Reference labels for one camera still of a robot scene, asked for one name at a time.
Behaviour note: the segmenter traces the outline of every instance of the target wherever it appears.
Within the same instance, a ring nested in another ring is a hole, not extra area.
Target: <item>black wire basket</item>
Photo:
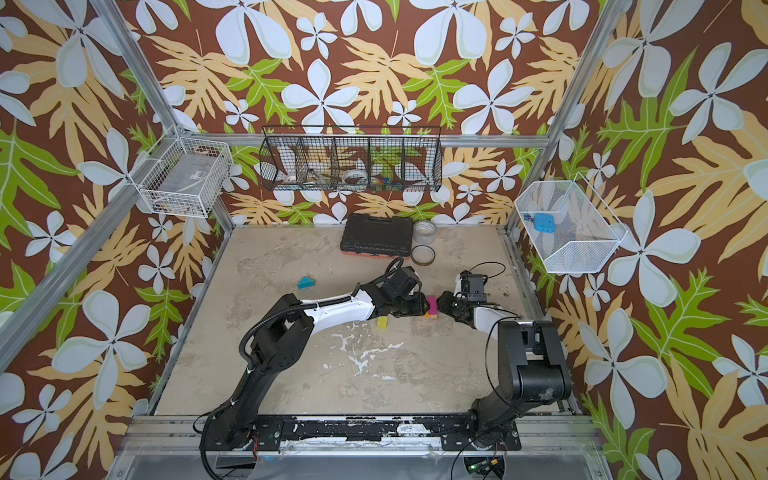
[[[325,134],[263,128],[260,173],[272,190],[437,191],[442,183],[440,129],[323,125]]]

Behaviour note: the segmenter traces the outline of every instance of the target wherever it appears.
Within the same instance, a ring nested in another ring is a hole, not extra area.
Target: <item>cyan block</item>
[[[299,290],[301,290],[302,288],[310,288],[311,286],[315,286],[315,280],[312,280],[308,276],[305,276],[301,280],[299,280],[296,286],[299,287]]]
[[[553,233],[555,229],[554,217],[550,214],[536,214],[533,217],[533,227],[539,232]]]

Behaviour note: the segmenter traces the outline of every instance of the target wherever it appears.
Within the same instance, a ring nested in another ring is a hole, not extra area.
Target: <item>wire mesh basket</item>
[[[333,132],[338,127],[323,128]],[[280,127],[266,126],[259,155],[262,185],[268,190],[440,188],[439,128],[430,129],[427,135],[412,134],[419,129],[413,126],[392,127],[396,131],[388,134],[366,133],[369,128],[356,127],[356,134],[306,135],[295,131],[286,134]]]
[[[229,177],[232,153],[224,142],[178,137],[157,152],[155,165],[137,185],[156,214],[207,218]]]
[[[525,230],[548,273],[597,273],[628,233],[617,218],[617,223],[608,224],[595,204],[602,202],[613,211],[588,186],[593,200],[572,180],[533,182],[515,200]],[[549,222],[549,227],[539,227],[544,221]]]

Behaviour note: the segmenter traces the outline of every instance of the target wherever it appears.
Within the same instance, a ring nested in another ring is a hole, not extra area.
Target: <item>concrete floor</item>
[[[207,412],[231,395],[245,362],[242,335],[285,293],[322,299],[380,275],[389,260],[342,254],[343,227],[238,228],[223,252],[203,305],[157,407],[157,415]],[[413,265],[426,295],[453,291],[456,275],[477,263],[506,263],[495,227],[442,227],[430,266]],[[486,265],[476,273],[498,272]],[[489,301],[525,314],[507,271],[490,280]],[[296,290],[302,276],[316,285]],[[486,334],[440,314],[437,319],[389,317],[347,323],[313,335],[293,367],[280,373],[263,414],[458,412],[491,390],[485,378]],[[496,377],[496,341],[488,349]]]

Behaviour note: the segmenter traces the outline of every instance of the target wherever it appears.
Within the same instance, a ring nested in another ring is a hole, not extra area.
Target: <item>floral wallpaper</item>
[[[119,6],[186,129],[308,134],[323,124],[546,134],[601,10],[584,0]],[[236,223],[340,223],[355,211],[504,223],[537,152],[448,149],[437,192],[297,193],[264,190],[258,148],[236,147],[224,200]]]
[[[602,3],[119,2],[190,130],[418,124],[452,134],[536,134]]]
[[[615,478],[768,476],[766,18],[635,2],[544,175],[585,175],[630,233],[585,275],[519,240]]]
[[[131,188],[160,128],[86,0],[0,0],[0,48],[2,325]],[[146,211],[125,217],[0,374],[0,478],[103,478],[146,411],[220,243],[212,220]]]

